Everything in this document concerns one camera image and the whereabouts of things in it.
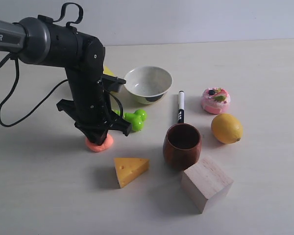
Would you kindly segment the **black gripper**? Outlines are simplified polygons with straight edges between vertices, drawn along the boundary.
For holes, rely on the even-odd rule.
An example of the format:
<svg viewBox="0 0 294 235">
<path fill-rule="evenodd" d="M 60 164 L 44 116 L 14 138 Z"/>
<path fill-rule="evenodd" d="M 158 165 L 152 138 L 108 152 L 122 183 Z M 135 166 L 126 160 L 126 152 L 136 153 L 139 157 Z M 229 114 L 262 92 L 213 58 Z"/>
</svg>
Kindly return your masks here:
<svg viewBox="0 0 294 235">
<path fill-rule="evenodd" d="M 132 124 L 118 115 L 109 115 L 102 83 L 103 69 L 65 68 L 72 100 L 60 100 L 56 106 L 82 126 L 81 132 L 90 143 L 102 145 L 108 129 L 128 136 Z"/>
</svg>

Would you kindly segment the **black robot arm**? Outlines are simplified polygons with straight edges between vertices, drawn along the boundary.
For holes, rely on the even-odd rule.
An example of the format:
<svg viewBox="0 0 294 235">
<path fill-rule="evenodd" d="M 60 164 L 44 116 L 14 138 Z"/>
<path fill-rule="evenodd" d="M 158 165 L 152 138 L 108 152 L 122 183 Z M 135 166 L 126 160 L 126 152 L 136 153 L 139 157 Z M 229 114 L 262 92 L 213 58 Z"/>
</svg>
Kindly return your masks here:
<svg viewBox="0 0 294 235">
<path fill-rule="evenodd" d="M 109 130 L 129 135 L 131 123 L 110 102 L 125 80 L 104 74 L 105 47 L 97 37 L 78 32 L 73 23 L 60 26 L 40 15 L 17 23 L 0 21 L 0 51 L 16 62 L 65 69 L 73 98 L 60 100 L 57 109 L 91 143 L 103 144 Z"/>
</svg>

